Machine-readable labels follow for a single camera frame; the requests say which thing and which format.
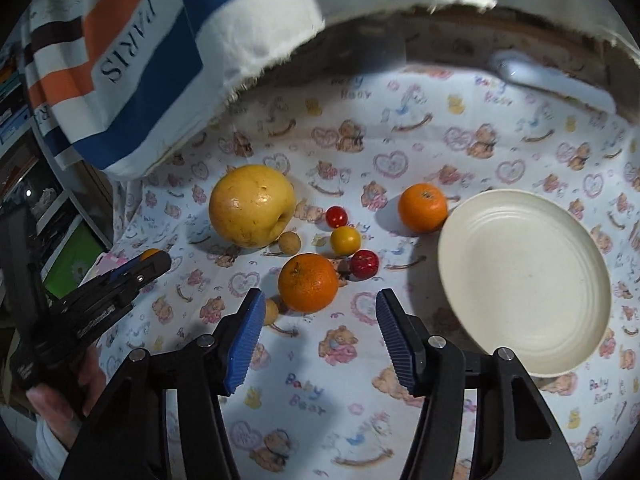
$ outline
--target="round plate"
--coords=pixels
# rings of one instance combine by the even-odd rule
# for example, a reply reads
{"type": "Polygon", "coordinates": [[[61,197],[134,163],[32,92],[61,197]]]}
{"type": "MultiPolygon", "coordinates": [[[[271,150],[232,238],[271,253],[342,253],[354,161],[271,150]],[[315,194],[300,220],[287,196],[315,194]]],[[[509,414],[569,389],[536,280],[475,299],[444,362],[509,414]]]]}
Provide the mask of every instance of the round plate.
{"type": "Polygon", "coordinates": [[[440,279],[487,353],[507,346],[531,375],[586,361],[609,322],[607,266],[587,230],[541,196],[486,191],[458,206],[438,245],[440,279]]]}

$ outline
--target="striped cloth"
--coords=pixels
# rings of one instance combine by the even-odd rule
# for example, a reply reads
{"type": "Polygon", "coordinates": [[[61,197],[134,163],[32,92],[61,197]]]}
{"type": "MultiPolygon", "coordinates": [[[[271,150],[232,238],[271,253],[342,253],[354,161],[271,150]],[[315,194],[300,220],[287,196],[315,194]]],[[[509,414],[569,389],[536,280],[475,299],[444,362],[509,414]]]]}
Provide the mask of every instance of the striped cloth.
{"type": "MultiPolygon", "coordinates": [[[[542,0],[498,1],[527,12],[559,12],[542,0]]],[[[608,1],[590,2],[574,9],[569,25],[612,30],[634,48],[608,1]]],[[[494,3],[34,0],[22,25],[29,98],[63,168],[83,157],[115,180],[130,180],[148,173],[265,68],[326,27],[381,10],[494,3]]]]}

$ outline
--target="white sleeve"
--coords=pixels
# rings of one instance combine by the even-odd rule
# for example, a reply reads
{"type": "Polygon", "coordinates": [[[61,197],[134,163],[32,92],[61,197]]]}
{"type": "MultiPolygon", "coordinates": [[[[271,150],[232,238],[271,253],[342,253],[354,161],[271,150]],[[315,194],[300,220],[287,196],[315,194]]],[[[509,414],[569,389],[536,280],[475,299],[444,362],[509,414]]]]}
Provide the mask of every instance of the white sleeve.
{"type": "Polygon", "coordinates": [[[57,480],[68,455],[43,418],[37,418],[33,467],[45,480],[57,480]]]}

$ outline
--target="white plate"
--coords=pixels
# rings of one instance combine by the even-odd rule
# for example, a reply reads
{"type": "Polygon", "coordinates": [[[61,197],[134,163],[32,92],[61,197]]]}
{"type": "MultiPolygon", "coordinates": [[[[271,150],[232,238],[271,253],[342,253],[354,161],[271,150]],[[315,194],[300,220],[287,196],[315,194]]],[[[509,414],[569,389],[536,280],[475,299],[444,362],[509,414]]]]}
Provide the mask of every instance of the white plate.
{"type": "Polygon", "coordinates": [[[541,196],[492,190],[459,205],[438,245],[440,279],[468,334],[507,346],[532,375],[585,362],[609,322],[609,273],[590,234],[541,196]]]}

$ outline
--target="plate rim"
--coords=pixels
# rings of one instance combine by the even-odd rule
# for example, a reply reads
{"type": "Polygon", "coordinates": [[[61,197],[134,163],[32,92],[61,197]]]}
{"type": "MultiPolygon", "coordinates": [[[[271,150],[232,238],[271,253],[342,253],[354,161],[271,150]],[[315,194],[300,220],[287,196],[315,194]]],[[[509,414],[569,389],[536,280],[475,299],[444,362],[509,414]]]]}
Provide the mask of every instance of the plate rim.
{"type": "MultiPolygon", "coordinates": [[[[449,292],[447,290],[447,286],[445,284],[445,280],[443,279],[444,273],[442,272],[442,258],[440,256],[441,253],[442,253],[442,241],[443,241],[443,239],[444,239],[444,237],[446,236],[446,233],[447,233],[447,224],[449,224],[449,219],[456,213],[456,211],[460,207],[462,207],[463,205],[468,204],[469,202],[472,202],[474,199],[478,198],[479,196],[484,196],[484,195],[487,195],[487,194],[528,195],[528,196],[532,197],[533,199],[542,200],[544,202],[550,203],[556,209],[560,210],[562,213],[567,215],[575,224],[579,225],[580,229],[583,232],[586,232],[586,234],[589,237],[589,239],[592,240],[593,245],[594,245],[594,247],[596,249],[596,253],[598,254],[598,259],[599,259],[600,263],[602,263],[602,266],[604,267],[604,270],[606,272],[606,278],[607,278],[607,283],[608,283],[607,290],[609,291],[609,296],[608,296],[609,297],[609,301],[607,301],[607,319],[610,319],[611,318],[611,313],[612,313],[612,310],[613,310],[613,303],[614,303],[613,297],[612,297],[611,273],[609,272],[609,266],[607,265],[607,262],[606,262],[606,260],[604,258],[604,255],[602,254],[600,249],[595,244],[595,241],[593,241],[593,237],[591,237],[591,232],[574,215],[572,215],[566,209],[564,209],[561,206],[559,206],[553,200],[550,200],[547,197],[542,196],[542,195],[540,195],[538,193],[535,193],[535,192],[532,192],[532,191],[523,190],[523,189],[488,189],[486,191],[481,191],[481,192],[479,192],[479,193],[467,198],[464,202],[461,202],[460,204],[455,206],[455,208],[453,208],[452,211],[449,213],[449,216],[447,217],[447,221],[444,222],[444,225],[443,225],[443,227],[442,227],[442,229],[440,231],[440,237],[438,239],[438,273],[440,275],[440,283],[442,284],[442,288],[443,288],[445,296],[447,298],[447,302],[449,303],[449,306],[451,307],[451,309],[452,309],[453,313],[456,315],[456,317],[458,317],[458,313],[457,313],[453,303],[450,300],[449,292]]],[[[462,328],[465,329],[466,334],[471,338],[471,340],[475,343],[475,345],[478,346],[478,348],[482,349],[482,351],[486,352],[487,354],[490,353],[478,341],[476,341],[476,338],[469,332],[469,330],[464,325],[462,325],[462,322],[460,322],[460,325],[461,325],[462,328]]],[[[607,322],[607,327],[605,327],[605,329],[603,330],[603,333],[600,336],[598,344],[591,351],[591,353],[585,359],[583,359],[581,362],[579,362],[578,364],[576,364],[572,368],[569,368],[568,370],[564,370],[564,371],[559,372],[559,373],[553,373],[553,374],[544,374],[544,373],[534,372],[534,371],[527,370],[526,368],[525,368],[525,370],[527,371],[527,373],[529,375],[532,375],[534,377],[539,377],[539,378],[559,377],[559,376],[562,376],[562,375],[565,375],[565,374],[573,372],[576,368],[579,368],[580,366],[585,364],[585,362],[587,362],[590,359],[591,355],[593,355],[593,353],[595,353],[595,351],[602,345],[602,342],[604,341],[604,336],[606,335],[606,330],[607,330],[608,327],[609,327],[609,322],[607,322]]]]}

